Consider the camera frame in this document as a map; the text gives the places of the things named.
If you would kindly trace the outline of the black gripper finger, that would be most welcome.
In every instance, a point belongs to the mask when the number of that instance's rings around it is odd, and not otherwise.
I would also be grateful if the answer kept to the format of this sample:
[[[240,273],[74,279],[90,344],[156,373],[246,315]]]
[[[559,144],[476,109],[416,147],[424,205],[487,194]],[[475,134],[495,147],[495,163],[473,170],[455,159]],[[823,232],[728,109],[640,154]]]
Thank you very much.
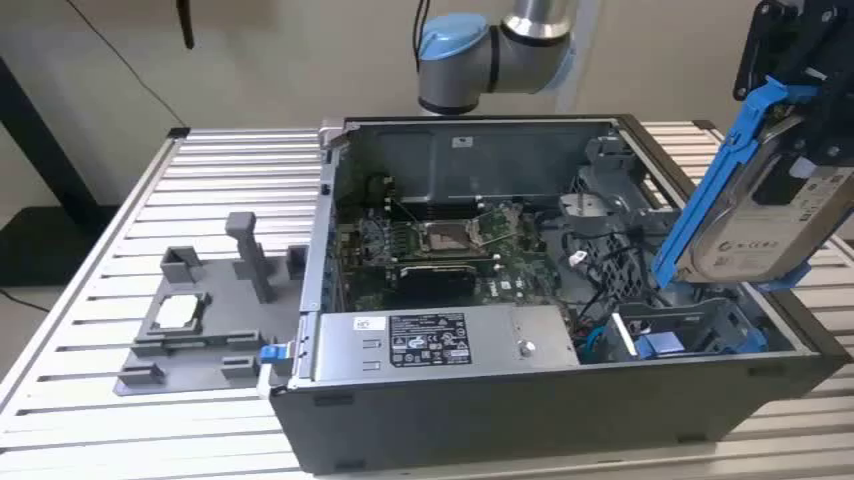
[[[828,77],[803,112],[803,121],[772,150],[769,172],[752,193],[759,205],[788,204],[819,167],[852,166],[851,74]]]

